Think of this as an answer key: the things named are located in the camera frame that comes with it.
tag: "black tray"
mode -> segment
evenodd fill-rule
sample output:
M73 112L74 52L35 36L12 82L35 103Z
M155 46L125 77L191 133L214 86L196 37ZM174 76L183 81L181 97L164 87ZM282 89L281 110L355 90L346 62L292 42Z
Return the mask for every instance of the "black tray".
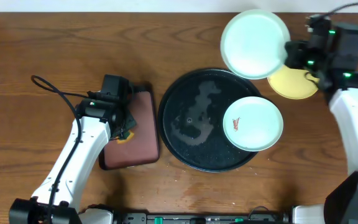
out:
M256 152L238 149L223 131L223 116L236 100L261 96L249 81L233 73L208 68L175 81L158 110L158 128L169 151L180 161L207 172L236 169Z

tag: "black cable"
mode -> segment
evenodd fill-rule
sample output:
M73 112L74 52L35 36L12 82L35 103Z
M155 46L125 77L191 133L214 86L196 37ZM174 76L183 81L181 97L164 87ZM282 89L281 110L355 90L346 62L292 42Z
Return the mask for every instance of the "black cable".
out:
M45 83L47 86L49 86L51 89L44 87L42 85L40 85L39 83L37 83L37 81L35 81L35 79L40 80L41 82ZM47 212L47 220L48 220L48 224L52 224L52 206L53 206L53 201L55 200L55 194L57 191L57 187L58 184L60 182L60 178L63 175L63 172L68 164L68 162L70 161L71 157L73 156L75 149L77 148L78 144L80 143L81 140L81 135L82 135L82 128L81 128L81 123L80 123L80 119L74 109L74 106L70 103L70 101L68 101L68 99L65 97L65 95L69 95L69 94L64 94L64 92L61 92L60 90L58 90L56 87L54 87L51 83L49 83L48 81L44 80L41 77L38 77L36 75L32 75L31 76L31 80L34 82L34 84L36 84L37 86L43 88L44 90L48 90L48 91L52 91L54 93L59 94L60 97L63 98L63 100L66 102L66 104L68 105L68 107L70 107L71 112L73 112L74 117L75 117L75 121L77 123L77 127L78 127L78 135L77 138L75 139L75 143L73 148L71 149L70 153L68 154L65 162L62 165L62 168L60 168L59 173L56 176L55 182L52 185L52 190L50 192L50 197L49 197L49 204L48 204L48 212Z
M52 93L57 93L55 90L53 90L53 88L48 88L48 87L45 87L41 84L39 84L34 78L33 76L31 76L31 81L36 84L38 87L41 87L43 88L44 90L47 90L47 91L51 91ZM82 94L77 94L77 93L67 93L67 92L60 92L62 93L63 95L68 95L68 96L79 96L79 97L82 97L82 98L88 98L88 96L85 96L85 95L82 95Z
M248 220L251 220L251 215L252 215L257 209L259 209L259 208L264 208L264 209L266 209L266 211L269 211L269 209L266 208L265 206L257 206L257 207L255 207L254 209L252 209L252 210L249 212L249 214L248 214Z
M315 22L320 21L321 19L324 19L326 16L331 16L333 15L335 12L338 12L339 10L345 9L347 7L352 7L352 6L358 6L358 2L354 2L354 3L349 3L349 4L345 4L343 6L337 7L335 9L333 9L332 11L329 11L321 16L316 17L311 23L310 25L314 24Z
M308 80L308 81L311 81L311 82L317 87L317 89L319 89L319 88L318 88L318 83L316 83L316 82L313 81L313 80L308 79L307 76L308 76L309 74L310 74L312 77L315 77L315 75L314 75L313 73L311 73L311 72L306 72L306 73L305 73L305 79Z

